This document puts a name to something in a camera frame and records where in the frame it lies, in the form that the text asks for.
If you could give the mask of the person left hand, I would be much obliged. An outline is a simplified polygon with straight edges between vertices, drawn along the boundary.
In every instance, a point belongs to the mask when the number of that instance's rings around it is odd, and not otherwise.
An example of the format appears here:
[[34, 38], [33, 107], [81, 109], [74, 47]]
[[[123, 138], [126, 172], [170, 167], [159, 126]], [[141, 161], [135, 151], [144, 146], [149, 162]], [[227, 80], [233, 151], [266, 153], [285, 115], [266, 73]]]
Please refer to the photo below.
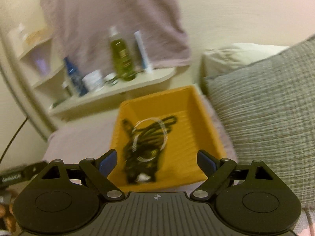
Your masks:
[[14, 233], [17, 227], [12, 207], [13, 207], [12, 202], [10, 202], [8, 205], [1, 204], [1, 219], [4, 221], [6, 229], [11, 233]]

